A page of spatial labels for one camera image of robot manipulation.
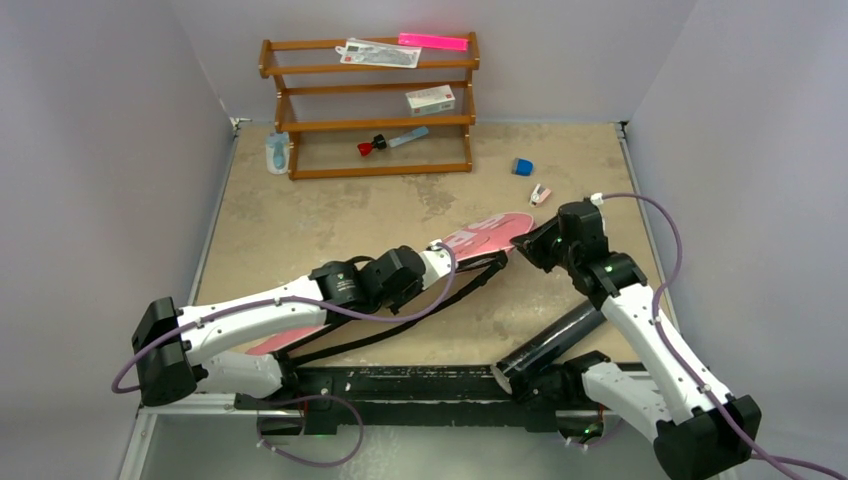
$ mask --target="wall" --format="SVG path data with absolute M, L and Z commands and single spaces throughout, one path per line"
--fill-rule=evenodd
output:
M 758 401 L 772 453 L 843 473 L 846 44 L 841 1 L 701 0 L 628 129 L 642 189 L 680 222 L 687 340 Z
M 0 65 L 0 477 L 115 478 L 109 384 L 187 298 L 231 127 L 164 0 L 4 1 Z
M 273 118 L 273 82 L 262 80 L 256 69 L 265 38 L 474 30 L 481 49 L 481 67 L 474 80 L 481 120 L 579 122 L 633 115 L 695 4 L 695 0 L 539 0 L 532 5 L 504 0 L 172 2 L 230 116 Z M 333 53 L 325 58 L 338 61 Z M 306 77 L 312 76 L 292 78 L 303 82 Z M 305 107 L 300 112 L 326 111 L 324 118 L 357 117 L 382 108 L 394 113 L 383 100 L 365 105 L 364 100 L 350 103 L 350 97 L 334 105 L 310 97 L 297 107 Z

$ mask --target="floor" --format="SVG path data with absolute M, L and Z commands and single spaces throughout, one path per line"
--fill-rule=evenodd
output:
M 270 132 L 270 125 L 241 129 L 197 304 L 261 292 L 329 260 L 378 256 L 399 245 L 421 249 L 433 239 L 495 213 L 527 212 L 540 224 L 554 216 L 561 203 L 594 192 L 633 191 L 612 125 L 477 125 L 471 134 L 472 173 L 297 182 L 267 172 L 264 138 Z M 393 136 L 393 132 L 380 133 Z M 368 141 L 374 132 L 306 134 L 301 168 L 459 161 L 462 144 L 450 133 L 435 130 L 428 137 L 365 159 L 360 159 L 356 143 Z M 533 175 L 511 174 L 515 157 L 531 160 Z M 536 183 L 553 193 L 533 208 L 528 197 Z M 656 287 L 659 276 L 636 203 L 611 201 L 603 212 L 611 248 L 630 254 Z M 431 290 L 437 294 L 440 288 Z M 432 297 L 419 298 L 402 312 L 412 313 L 428 299 Z M 490 364 L 582 300 L 565 271 L 545 275 L 514 255 L 485 287 L 403 335 L 315 365 Z M 385 328 L 353 322 L 295 354 Z M 615 361 L 638 360 L 609 324 L 567 356 L 594 349 Z

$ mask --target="wooden rack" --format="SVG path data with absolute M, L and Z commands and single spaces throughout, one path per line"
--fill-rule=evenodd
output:
M 454 68 L 465 69 L 465 80 L 448 82 L 412 82 L 412 83 L 380 83 L 368 85 L 333 85 L 326 87 L 302 87 L 289 88 L 286 86 L 284 75 L 299 75 L 312 73 L 342 73 L 342 72 L 367 72 L 367 71 L 390 71 L 405 70 L 391 67 L 378 67 L 372 65 L 346 65 L 342 63 L 329 65 L 277 65 L 274 52 L 296 51 L 296 50 L 320 50 L 334 49 L 336 46 L 344 46 L 346 40 L 312 40 L 303 42 L 272 42 L 264 40 L 262 51 L 259 54 L 259 75 L 262 78 L 272 77 L 277 87 L 277 110 L 274 118 L 274 126 L 277 132 L 288 132 L 291 143 L 289 143 L 289 178 L 300 180 L 307 178 L 331 178 L 331 177 L 358 177 L 373 175 L 407 175 L 416 173 L 447 173 L 447 172 L 470 172 L 471 171 L 471 132 L 470 126 L 477 120 L 474 109 L 474 91 L 471 86 L 472 72 L 480 67 L 480 52 L 477 46 L 477 36 L 474 32 L 467 35 L 454 35 L 467 38 L 470 56 L 457 60 L 423 61 L 419 60 L 417 68 Z M 391 43 L 397 45 L 397 37 L 367 38 L 372 42 Z M 337 93 L 366 93 L 385 92 L 395 90 L 413 91 L 424 88 L 450 85 L 452 89 L 464 89 L 464 105 L 462 114 L 450 116 L 422 116 L 402 118 L 377 118 L 362 120 L 333 120 L 320 122 L 298 122 L 291 103 L 292 95 L 320 95 Z M 363 168 L 339 168 L 328 170 L 298 170 L 298 150 L 302 132 L 332 131 L 332 130 L 354 130 L 366 128 L 397 128 L 397 127 L 420 127 L 438 125 L 457 125 L 462 133 L 465 143 L 465 162 L 448 164 L 425 164 L 404 165 L 392 167 L 363 167 Z

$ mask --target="robotic arm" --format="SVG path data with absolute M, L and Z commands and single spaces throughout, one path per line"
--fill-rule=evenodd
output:
M 650 440 L 669 477 L 707 478 L 750 458 L 751 447 L 724 420 L 710 393 L 752 438 L 762 416 L 759 407 L 750 396 L 735 398 L 670 326 L 662 310 L 653 316 L 653 289 L 629 255 L 609 250 L 597 206 L 589 199 L 562 205 L 556 217 L 514 238 L 513 244 L 545 272 L 556 266 L 566 269 L 574 287 L 633 346 L 659 393 L 607 362 L 583 370 L 583 393 L 618 412 Z M 658 328 L 657 322 L 669 328 Z M 684 364 L 697 372 L 701 384 Z
M 360 269 L 356 267 L 360 260 L 369 261 Z M 388 305 L 397 313 L 450 272 L 451 262 L 444 250 L 431 245 L 415 252 L 403 246 L 376 260 L 329 262 L 286 285 L 229 302 L 177 309 L 170 297 L 156 300 L 132 337 L 136 354 L 167 332 L 184 331 L 139 359 L 142 403 L 165 405 L 195 391 L 266 397 L 294 381 L 294 372 L 271 354 L 254 356 L 229 349 L 282 331 L 349 318 L 319 306 L 280 299 L 297 296 L 365 314 Z M 201 321 L 216 312 L 226 314 L 226 321 Z

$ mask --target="black tube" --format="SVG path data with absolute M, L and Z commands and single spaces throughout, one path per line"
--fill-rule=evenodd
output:
M 495 380 L 506 393 L 513 397 L 521 396 L 536 374 L 586 338 L 604 320 L 606 318 L 588 300 L 581 303 L 492 365 Z

